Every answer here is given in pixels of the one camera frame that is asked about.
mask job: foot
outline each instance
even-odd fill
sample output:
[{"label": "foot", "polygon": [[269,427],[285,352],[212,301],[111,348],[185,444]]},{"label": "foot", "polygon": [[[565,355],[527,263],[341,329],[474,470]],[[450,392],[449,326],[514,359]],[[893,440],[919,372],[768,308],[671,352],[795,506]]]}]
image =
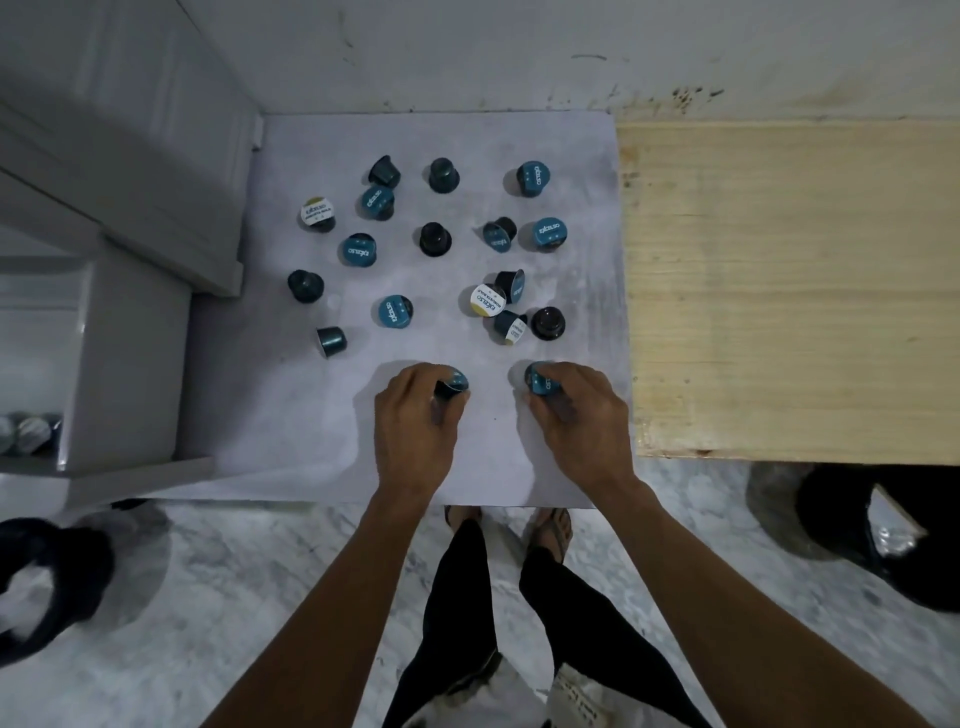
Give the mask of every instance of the foot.
[{"label": "foot", "polygon": [[566,550],[573,540],[573,520],[565,508],[541,508],[534,517],[530,548],[543,546],[558,564],[564,562]]},{"label": "foot", "polygon": [[483,511],[480,510],[479,505],[448,505],[444,508],[446,524],[454,533],[464,521],[479,522],[482,516]]}]

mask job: leg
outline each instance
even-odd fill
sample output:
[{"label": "leg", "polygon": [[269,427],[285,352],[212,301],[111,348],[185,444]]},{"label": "leg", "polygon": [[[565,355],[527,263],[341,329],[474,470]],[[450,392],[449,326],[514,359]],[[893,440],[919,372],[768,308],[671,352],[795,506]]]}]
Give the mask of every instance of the leg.
[{"label": "leg", "polygon": [[[451,513],[454,524],[458,517]],[[480,523],[467,517],[437,567],[423,610],[423,642],[400,676],[384,728],[403,725],[458,680],[478,672],[495,651],[487,547]]]},{"label": "leg", "polygon": [[540,530],[540,537],[545,539],[544,546],[528,552],[520,574],[520,592],[546,628],[554,672],[570,665],[591,680],[659,708],[690,728],[709,728],[657,649],[609,599],[559,563],[558,552],[562,560],[566,544],[551,544],[555,537],[546,529]]}]

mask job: plywood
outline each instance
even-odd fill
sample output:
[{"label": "plywood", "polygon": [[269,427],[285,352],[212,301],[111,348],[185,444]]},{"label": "plywood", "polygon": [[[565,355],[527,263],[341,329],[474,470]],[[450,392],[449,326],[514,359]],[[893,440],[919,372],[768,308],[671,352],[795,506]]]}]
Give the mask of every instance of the plywood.
[{"label": "plywood", "polygon": [[640,454],[960,463],[960,125],[618,136]]}]

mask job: hand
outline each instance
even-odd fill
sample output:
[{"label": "hand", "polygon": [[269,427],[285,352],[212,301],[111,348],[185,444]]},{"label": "hand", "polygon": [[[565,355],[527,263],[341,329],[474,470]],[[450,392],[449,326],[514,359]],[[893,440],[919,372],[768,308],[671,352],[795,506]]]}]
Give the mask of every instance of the hand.
[{"label": "hand", "polygon": [[[561,471],[594,501],[605,488],[632,482],[630,408],[613,392],[607,377],[569,362],[538,364],[537,371],[559,381],[572,405],[570,416],[561,419],[548,398],[527,395]],[[563,393],[551,397],[562,397]]]},{"label": "hand", "polygon": [[443,420],[434,420],[433,390],[453,375],[450,367],[414,364],[387,385],[374,400],[373,439],[380,491],[426,507],[453,464],[457,424],[470,392],[443,405]]}]

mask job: left hand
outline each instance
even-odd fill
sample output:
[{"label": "left hand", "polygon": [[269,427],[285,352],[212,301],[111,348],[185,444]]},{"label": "left hand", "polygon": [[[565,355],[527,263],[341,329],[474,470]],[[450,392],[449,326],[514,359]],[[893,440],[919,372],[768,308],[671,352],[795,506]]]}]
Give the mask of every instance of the left hand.
[{"label": "left hand", "polygon": [[426,507],[453,465],[457,424],[470,392],[443,407],[443,421],[433,419],[433,390],[453,376],[450,367],[414,364],[393,379],[374,400],[373,439],[380,491]]}]

